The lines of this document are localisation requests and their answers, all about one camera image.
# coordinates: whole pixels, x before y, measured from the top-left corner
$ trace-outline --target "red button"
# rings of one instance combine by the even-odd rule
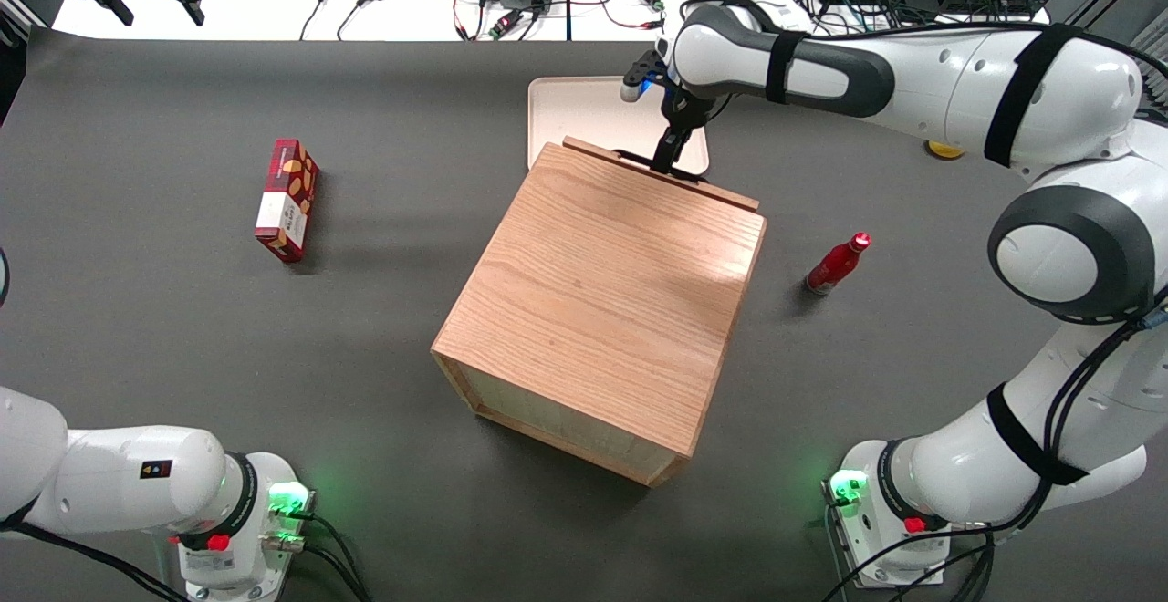
[[[207,539],[207,548],[211,552],[223,552],[231,542],[231,537],[216,534]]]

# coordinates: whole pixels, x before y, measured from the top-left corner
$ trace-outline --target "table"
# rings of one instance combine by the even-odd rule
[[[526,173],[527,84],[619,72],[644,48],[37,33],[0,129],[5,385],[74,427],[202,427],[287,457],[380,601],[815,602],[835,577],[820,477],[861,440],[967,410],[1054,331],[985,256],[1023,182],[842,117],[735,102],[710,125],[709,175],[758,199],[770,229],[694,462],[646,491],[472,418],[427,353]],[[325,171],[299,268],[251,236],[280,136]],[[860,229],[860,270],[822,303],[795,293]],[[1134,485],[1000,551],[988,598],[1162,598],[1168,533],[1148,500],[1168,485],[1163,436],[1148,451]],[[153,561],[140,534],[83,540]],[[5,598],[145,600],[40,545],[0,541],[0,570]],[[307,555],[286,595],[349,598]]]
[[[203,0],[207,23],[197,27],[174,0],[124,0],[134,12],[134,25],[125,27],[112,12],[92,0],[65,0],[54,22],[54,29],[102,39],[196,39],[196,40],[296,40],[317,0]],[[308,25],[307,40],[335,40],[336,29],[356,0],[327,0]],[[576,41],[646,41],[652,33],[611,23],[599,6],[572,0],[572,39]],[[683,0],[662,0],[667,20],[676,21],[677,6]],[[349,41],[457,41],[453,28],[452,0],[382,0],[360,9],[345,28]],[[464,25],[473,29],[478,20],[475,0],[458,0],[457,11]],[[645,23],[658,18],[641,0],[612,0],[609,12],[623,23]],[[485,12],[484,33],[505,15],[507,9],[492,2]],[[566,7],[555,5],[540,19],[528,39],[563,41],[566,37]],[[839,21],[860,26],[857,16],[843,7],[832,8]],[[1048,23],[1045,13],[1040,18]],[[877,21],[876,27],[887,23]],[[828,28],[825,32],[843,32]],[[508,39],[516,39],[513,33]]]

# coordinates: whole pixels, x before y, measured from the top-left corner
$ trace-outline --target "white tray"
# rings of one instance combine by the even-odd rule
[[[543,145],[572,136],[589,144],[653,157],[668,127],[661,116],[665,90],[654,84],[635,103],[620,99],[621,77],[540,77],[527,88],[527,167]],[[701,175],[710,166],[705,130],[694,130],[674,165]]]

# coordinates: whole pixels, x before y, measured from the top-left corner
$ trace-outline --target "green light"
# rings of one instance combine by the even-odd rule
[[[308,489],[300,482],[272,484],[267,489],[267,508],[278,513],[304,511],[308,504]]]
[[[858,504],[860,496],[868,487],[868,475],[860,470],[840,470],[832,475],[827,485],[841,505]]]

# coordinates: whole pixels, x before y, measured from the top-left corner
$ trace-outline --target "wooden box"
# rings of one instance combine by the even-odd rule
[[[645,485],[688,464],[758,203],[548,144],[433,344],[472,410]]]

